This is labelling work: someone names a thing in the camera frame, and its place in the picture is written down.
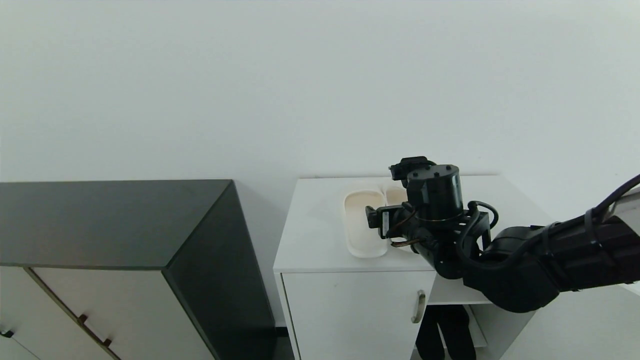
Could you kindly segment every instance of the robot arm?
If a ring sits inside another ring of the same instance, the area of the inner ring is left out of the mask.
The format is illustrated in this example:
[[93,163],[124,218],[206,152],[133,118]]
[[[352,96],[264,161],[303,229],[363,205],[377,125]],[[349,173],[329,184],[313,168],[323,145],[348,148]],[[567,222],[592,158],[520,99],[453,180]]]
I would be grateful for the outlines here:
[[[369,227],[392,246],[411,246],[447,279],[463,279],[499,307],[524,313],[562,291],[640,280],[640,184],[636,176],[585,215],[546,226],[508,227],[493,239],[498,212],[470,201],[463,207],[459,170],[425,157],[390,168],[407,202],[365,209]],[[490,215],[481,208],[488,209]]]

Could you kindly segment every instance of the open cabinet compartment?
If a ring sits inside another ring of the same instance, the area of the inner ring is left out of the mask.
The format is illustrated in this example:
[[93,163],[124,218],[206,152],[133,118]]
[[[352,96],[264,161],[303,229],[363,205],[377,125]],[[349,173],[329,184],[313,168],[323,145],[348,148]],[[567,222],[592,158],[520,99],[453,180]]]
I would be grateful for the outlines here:
[[[535,311],[518,314],[492,304],[482,293],[464,286],[461,280],[438,276],[431,289],[429,306],[461,304],[469,314],[469,331],[476,348],[477,360],[499,360]],[[440,333],[442,345],[447,345]],[[415,348],[410,360],[422,360]]]

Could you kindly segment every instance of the cabinet handle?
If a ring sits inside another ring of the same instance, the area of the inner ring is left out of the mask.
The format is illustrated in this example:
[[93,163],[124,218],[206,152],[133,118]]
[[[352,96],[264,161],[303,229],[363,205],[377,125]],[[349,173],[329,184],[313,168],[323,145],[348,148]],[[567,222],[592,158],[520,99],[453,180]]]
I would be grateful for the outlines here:
[[418,307],[415,311],[415,316],[411,317],[412,323],[420,323],[422,321],[422,317],[424,316],[424,308],[427,305],[427,295],[424,291],[418,291]]
[[11,331],[11,330],[8,330],[6,332],[0,331],[0,336],[2,336],[4,338],[7,338],[7,339],[10,339],[13,336],[13,331]]

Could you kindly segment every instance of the white cabinet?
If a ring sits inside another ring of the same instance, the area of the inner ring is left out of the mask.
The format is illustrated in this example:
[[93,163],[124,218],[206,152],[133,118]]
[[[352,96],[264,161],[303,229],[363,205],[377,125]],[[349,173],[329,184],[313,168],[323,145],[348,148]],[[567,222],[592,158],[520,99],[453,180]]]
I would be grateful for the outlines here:
[[[411,356],[435,272],[283,274],[282,278],[305,360],[386,360]],[[374,288],[384,291],[373,293]]]
[[[301,179],[296,185],[273,265],[296,359],[419,359],[413,350],[420,324],[411,320],[420,290],[428,305],[466,305],[477,358],[500,359],[534,313],[502,310],[461,280],[436,275],[416,254],[391,248],[379,258],[353,257],[340,205],[345,189],[362,181],[383,186],[390,180]],[[494,235],[551,222],[502,176],[463,176],[461,183],[465,201],[499,210]]]
[[111,360],[24,269],[0,267],[0,286],[3,328],[12,330],[12,339],[37,358]]
[[14,339],[0,338],[0,359],[2,360],[38,360],[31,352]]

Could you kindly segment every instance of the white wall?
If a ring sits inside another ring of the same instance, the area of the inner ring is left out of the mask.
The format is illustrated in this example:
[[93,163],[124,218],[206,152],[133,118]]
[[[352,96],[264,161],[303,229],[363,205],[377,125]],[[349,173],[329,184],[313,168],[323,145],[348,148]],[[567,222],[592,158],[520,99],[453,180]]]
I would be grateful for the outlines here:
[[639,172],[640,4],[577,3],[1,3],[1,179],[236,179],[282,325],[299,177],[426,155],[560,220]]

